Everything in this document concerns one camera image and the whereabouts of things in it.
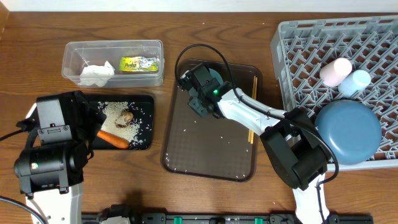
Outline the light blue rice bowl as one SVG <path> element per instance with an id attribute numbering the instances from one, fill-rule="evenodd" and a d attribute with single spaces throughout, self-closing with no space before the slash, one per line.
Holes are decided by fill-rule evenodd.
<path id="1" fill-rule="evenodd" d="M 222 79 L 222 77 L 221 77 L 221 75 L 216 71 L 216 70 L 213 70 L 213 69 L 209 69 L 209 71 L 210 71 L 210 75 L 213 77 L 213 78 L 216 78 L 216 80 L 218 81 L 218 83 L 220 84 L 220 85 L 222 85 L 223 84 L 223 79 Z"/>

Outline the wooden chopstick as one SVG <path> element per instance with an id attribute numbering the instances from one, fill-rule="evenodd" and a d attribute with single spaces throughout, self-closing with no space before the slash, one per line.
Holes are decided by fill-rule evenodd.
<path id="1" fill-rule="evenodd" d="M 257 98 L 257 76 L 254 76 L 254 81 L 253 81 L 253 89 L 252 89 L 252 98 L 256 100 Z M 250 143 L 254 144 L 254 132 L 251 130 L 250 133 Z"/>
<path id="2" fill-rule="evenodd" d="M 254 76 L 253 86 L 252 86 L 252 95 L 251 97 L 256 99 L 256 88 L 257 88 L 257 76 Z M 252 130 L 249 130 L 248 141 L 250 144 L 254 143 L 254 133 Z"/>

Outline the green snack wrapper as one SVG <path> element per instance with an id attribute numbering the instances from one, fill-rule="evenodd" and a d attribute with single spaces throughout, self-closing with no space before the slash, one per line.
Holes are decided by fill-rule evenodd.
<path id="1" fill-rule="evenodd" d="M 155 72 L 159 65 L 156 58 L 122 57 L 119 63 L 122 72 Z"/>

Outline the brown food scrap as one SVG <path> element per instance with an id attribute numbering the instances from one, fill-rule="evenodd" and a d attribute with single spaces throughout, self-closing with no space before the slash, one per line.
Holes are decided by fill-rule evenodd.
<path id="1" fill-rule="evenodd" d="M 114 123 L 117 128 L 125 128 L 130 125 L 134 115 L 127 110 L 121 112 L 121 114 L 115 119 Z"/>

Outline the pile of white rice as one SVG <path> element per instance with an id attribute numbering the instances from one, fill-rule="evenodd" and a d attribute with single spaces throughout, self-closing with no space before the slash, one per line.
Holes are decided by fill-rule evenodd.
<path id="1" fill-rule="evenodd" d="M 129 141 L 129 149 L 144 150 L 152 142 L 153 104 L 137 101 L 98 101 L 98 109 L 106 115 L 101 130 Z M 117 128 L 115 119 L 122 111 L 130 111 L 134 118 L 125 128 Z"/>

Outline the orange carrot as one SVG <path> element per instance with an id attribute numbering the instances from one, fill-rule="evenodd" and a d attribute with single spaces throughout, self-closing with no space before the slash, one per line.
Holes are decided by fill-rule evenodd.
<path id="1" fill-rule="evenodd" d="M 113 146 L 117 147 L 118 149 L 128 149 L 129 148 L 129 141 L 115 136 L 111 133 L 107 133 L 105 131 L 98 131 L 97 136 L 106 142 L 112 144 Z"/>

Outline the white tissue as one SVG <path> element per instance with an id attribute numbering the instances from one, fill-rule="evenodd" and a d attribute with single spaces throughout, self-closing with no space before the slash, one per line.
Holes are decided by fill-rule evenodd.
<path id="1" fill-rule="evenodd" d="M 80 74 L 78 85 L 104 87 L 108 80 L 114 76 L 114 71 L 114 67 L 108 61 L 105 61 L 103 66 L 87 66 Z"/>

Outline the light blue plastic cup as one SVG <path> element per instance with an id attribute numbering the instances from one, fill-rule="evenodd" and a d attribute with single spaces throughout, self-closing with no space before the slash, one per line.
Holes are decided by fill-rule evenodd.
<path id="1" fill-rule="evenodd" d="M 365 70 L 350 73 L 339 85 L 338 91 L 344 97 L 351 97 L 358 91 L 363 91 L 371 83 L 371 76 Z"/>

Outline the blue plate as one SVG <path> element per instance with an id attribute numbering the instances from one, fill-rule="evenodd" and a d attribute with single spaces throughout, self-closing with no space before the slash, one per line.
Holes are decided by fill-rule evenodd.
<path id="1" fill-rule="evenodd" d="M 338 100 L 323 107 L 315 126 L 334 152 L 338 163 L 352 166 L 368 160 L 379 149 L 382 139 L 377 116 L 364 104 Z"/>

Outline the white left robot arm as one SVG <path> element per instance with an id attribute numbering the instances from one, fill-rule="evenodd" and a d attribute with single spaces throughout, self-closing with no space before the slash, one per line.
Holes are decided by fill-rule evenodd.
<path id="1" fill-rule="evenodd" d="M 81 223 L 83 168 L 106 117 L 81 91 L 37 98 L 17 127 L 27 132 L 14 163 L 34 223 Z"/>

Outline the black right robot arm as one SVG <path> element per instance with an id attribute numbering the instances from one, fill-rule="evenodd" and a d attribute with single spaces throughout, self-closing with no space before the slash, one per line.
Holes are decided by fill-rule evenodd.
<path id="1" fill-rule="evenodd" d="M 327 222 L 323 184 L 328 181 L 327 164 L 336 157 L 305 114 L 276 110 L 216 79 L 182 89 L 189 92 L 188 104 L 200 116 L 236 121 L 260 137 L 275 172 L 294 192 L 295 214 L 302 223 Z"/>

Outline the black waste tray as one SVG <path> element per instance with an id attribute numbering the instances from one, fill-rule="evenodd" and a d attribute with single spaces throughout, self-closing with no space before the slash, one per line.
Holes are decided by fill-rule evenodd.
<path id="1" fill-rule="evenodd" d="M 86 95 L 92 107 L 106 115 L 101 130 L 129 141 L 130 150 L 152 143 L 154 99 L 149 95 Z"/>

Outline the grey dishwasher rack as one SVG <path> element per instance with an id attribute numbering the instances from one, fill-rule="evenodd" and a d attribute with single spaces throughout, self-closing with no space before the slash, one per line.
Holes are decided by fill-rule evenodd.
<path id="1" fill-rule="evenodd" d="M 300 108 L 314 120 L 332 101 L 343 99 L 320 79 L 322 67 L 347 58 L 371 82 L 351 96 L 379 118 L 382 139 L 367 161 L 341 170 L 397 167 L 397 16 L 281 22 L 271 41 L 275 77 L 284 109 Z"/>

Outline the dark brown serving tray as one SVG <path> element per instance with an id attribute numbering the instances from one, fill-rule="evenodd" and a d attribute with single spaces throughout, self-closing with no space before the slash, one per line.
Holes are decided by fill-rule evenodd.
<path id="1" fill-rule="evenodd" d="M 257 134 L 229 119 L 200 117 L 190 95 L 174 85 L 161 163 L 165 170 L 235 182 L 249 180 L 256 168 Z"/>

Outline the clear plastic bin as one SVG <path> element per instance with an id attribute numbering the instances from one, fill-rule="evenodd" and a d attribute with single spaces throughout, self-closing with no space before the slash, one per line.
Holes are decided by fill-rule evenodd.
<path id="1" fill-rule="evenodd" d="M 122 72 L 122 57 L 156 58 L 159 69 L 155 72 Z M 114 76 L 104 87 L 81 86 L 80 74 L 90 65 L 103 66 L 108 61 L 115 69 Z M 81 88 L 132 88 L 161 86 L 164 82 L 164 46 L 161 40 L 97 40 L 69 42 L 64 51 L 62 76 Z"/>

